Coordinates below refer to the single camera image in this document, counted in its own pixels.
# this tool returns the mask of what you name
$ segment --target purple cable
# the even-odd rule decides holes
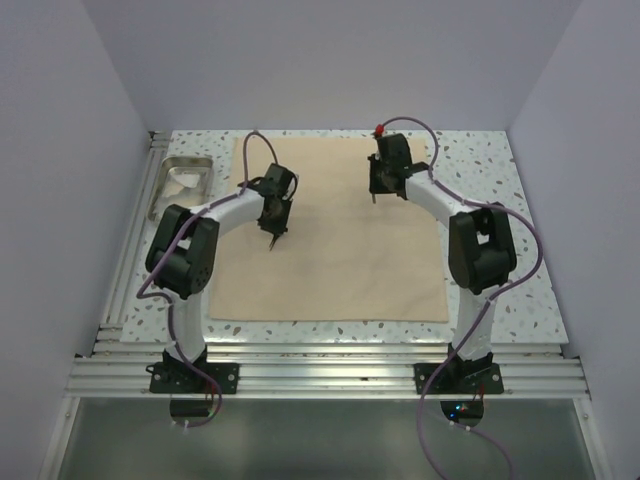
[[[269,147],[269,150],[271,150],[271,154],[273,155],[274,162],[276,163],[276,165],[278,164],[278,156],[276,155],[276,151],[274,150],[273,145],[271,145],[271,142],[267,139],[267,137],[262,135],[257,130],[254,130],[254,131],[250,132],[249,134],[247,134],[247,136],[244,137],[244,142],[242,143],[242,166],[244,168],[244,180],[243,180],[242,188],[240,189],[240,192],[237,193],[237,194],[229,195],[227,197],[223,197],[223,198],[221,198],[219,200],[216,200],[216,201],[210,203],[209,205],[207,205],[206,207],[204,207],[203,209],[201,209],[195,215],[192,215],[191,217],[189,217],[189,219],[187,219],[187,221],[184,222],[184,225],[182,225],[182,227],[178,230],[178,233],[176,233],[175,237],[173,237],[173,240],[169,244],[169,247],[167,248],[167,251],[164,253],[164,255],[162,256],[160,261],[156,264],[154,269],[151,271],[151,273],[149,274],[147,279],[142,283],[142,285],[138,289],[138,292],[136,293],[136,298],[139,298],[141,300],[142,299],[146,299],[146,298],[156,298],[157,297],[157,298],[163,298],[167,302],[167,305],[168,305],[168,307],[167,307],[167,328],[169,330],[169,338],[171,338],[171,341],[173,341],[175,343],[176,352],[178,352],[178,355],[180,356],[180,359],[187,366],[187,368],[189,370],[191,370],[192,372],[194,372],[196,375],[200,376],[201,378],[203,378],[204,380],[209,382],[209,384],[212,385],[215,388],[216,394],[218,395],[218,403],[216,405],[216,408],[215,408],[213,414],[211,414],[210,416],[208,416],[204,420],[200,420],[200,421],[193,422],[193,423],[190,423],[190,424],[185,424],[185,426],[187,428],[200,427],[202,425],[205,425],[205,424],[209,423],[211,420],[213,420],[213,418],[217,415],[217,413],[220,411],[220,408],[222,407],[222,389],[220,388],[220,385],[218,384],[218,382],[216,382],[210,375],[207,375],[202,370],[196,368],[193,365],[193,363],[191,363],[189,361],[189,359],[185,356],[184,352],[180,348],[180,344],[178,343],[178,340],[177,340],[177,337],[176,337],[176,334],[175,334],[175,328],[174,328],[174,321],[173,321],[173,307],[174,307],[174,304],[173,304],[173,299],[169,295],[167,295],[166,293],[163,293],[163,292],[152,292],[152,293],[145,293],[145,292],[146,292],[147,288],[149,288],[149,285],[151,285],[151,282],[153,282],[153,280],[155,280],[155,278],[158,276],[158,273],[160,272],[160,270],[162,270],[162,268],[164,268],[164,266],[167,264],[167,261],[169,260],[169,256],[171,256],[171,254],[175,251],[176,247],[178,246],[178,243],[180,243],[180,240],[182,240],[184,238],[187,230],[193,224],[193,222],[198,220],[200,217],[202,217],[206,213],[210,212],[215,207],[217,207],[219,205],[222,205],[222,204],[224,204],[224,203],[226,203],[226,202],[228,202],[230,200],[233,200],[235,198],[238,198],[239,196],[241,196],[246,191],[247,184],[249,183],[249,163],[248,163],[248,154],[247,154],[248,148],[247,147],[248,147],[249,139],[251,137],[253,137],[253,136],[259,137],[262,140],[264,140],[264,142]]]
[[[518,212],[516,212],[514,210],[511,210],[510,208],[503,207],[502,205],[494,205],[494,204],[490,204],[490,203],[482,203],[482,202],[474,202],[474,201],[466,200],[466,199],[462,198],[459,194],[457,194],[456,192],[454,192],[453,190],[448,188],[442,182],[440,182],[439,180],[436,180],[434,178],[434,167],[435,167],[435,164],[436,164],[436,160],[438,159],[438,153],[440,152],[440,144],[438,142],[438,137],[436,136],[435,132],[426,123],[424,123],[421,120],[418,120],[416,118],[413,118],[413,117],[394,117],[394,118],[391,118],[391,119],[387,120],[386,122],[382,123],[382,126],[386,127],[391,122],[395,122],[397,120],[405,120],[405,121],[416,123],[416,124],[420,125],[421,127],[423,127],[427,132],[429,132],[429,134],[433,138],[434,154],[433,154],[433,159],[431,160],[431,163],[429,164],[429,178],[434,182],[434,184],[438,188],[440,188],[440,190],[442,190],[444,193],[449,195],[451,198],[461,202],[464,205],[468,205],[468,206],[471,206],[471,207],[478,207],[478,208],[489,208],[491,210],[504,212],[507,215],[510,215],[510,216],[516,218],[522,224],[524,224],[524,226],[527,228],[527,230],[529,230],[531,232],[531,234],[533,235],[533,238],[534,238],[534,240],[536,242],[536,247],[538,249],[538,256],[536,258],[536,263],[534,264],[533,268],[526,275],[524,275],[522,278],[519,278],[518,280],[514,281],[513,283],[505,285],[504,287],[502,287],[502,288],[498,289],[497,291],[495,291],[491,296],[489,296],[488,300],[485,302],[485,304],[483,305],[482,309],[478,313],[478,316],[476,317],[475,321],[471,325],[471,328],[465,334],[465,336],[462,338],[462,341],[460,342],[460,344],[451,351],[451,353],[447,356],[445,361],[442,362],[438,366],[438,368],[436,368],[435,371],[429,376],[429,379],[427,380],[427,383],[425,383],[424,388],[422,389],[422,393],[420,395],[420,400],[418,401],[418,410],[417,410],[417,415],[416,415],[416,428],[418,430],[418,439],[420,440],[420,446],[422,447],[422,451],[424,453],[424,456],[427,458],[427,460],[431,464],[431,467],[438,473],[438,475],[440,475],[440,477],[442,477],[445,480],[448,480],[449,477],[447,477],[446,473],[442,470],[442,467],[436,462],[435,458],[433,457],[433,453],[431,452],[431,450],[429,450],[429,446],[427,445],[427,441],[426,441],[426,439],[424,437],[424,432],[423,432],[423,428],[422,428],[422,418],[423,418],[423,413],[424,413],[424,404],[425,404],[425,399],[426,399],[427,392],[429,391],[429,388],[431,388],[431,385],[433,385],[433,382],[435,381],[437,376],[442,372],[442,370],[444,370],[444,368],[458,354],[458,352],[462,349],[462,347],[467,342],[467,340],[469,340],[471,335],[473,335],[473,332],[476,330],[476,328],[478,328],[478,325],[480,325],[480,322],[482,321],[482,319],[486,315],[487,311],[489,310],[489,307],[491,306],[491,303],[493,301],[495,301],[503,293],[511,290],[512,288],[516,288],[519,285],[522,285],[524,282],[526,282],[527,280],[529,280],[531,277],[533,277],[536,274],[536,272],[538,271],[538,269],[542,265],[542,259],[543,259],[542,241],[540,239],[540,236],[538,235],[538,232],[536,232],[536,230],[535,230],[534,226],[531,224],[531,222],[529,222],[520,213],[518,213]],[[457,424],[457,423],[455,423],[455,425],[457,427],[463,429],[463,430],[466,430],[466,427],[464,425],[460,425],[460,424]],[[509,466],[509,478],[510,479],[515,478],[515,467],[513,465],[513,460],[511,459],[511,457],[509,456],[509,453],[507,452],[507,449],[501,443],[499,443],[497,440],[491,438],[489,435],[487,435],[486,433],[484,433],[484,432],[482,432],[480,430],[477,430],[475,428],[471,428],[470,431],[475,433],[476,435],[480,436],[481,438],[484,438],[489,443],[493,444],[500,451],[500,453],[505,458],[505,460],[507,461],[507,464]]]

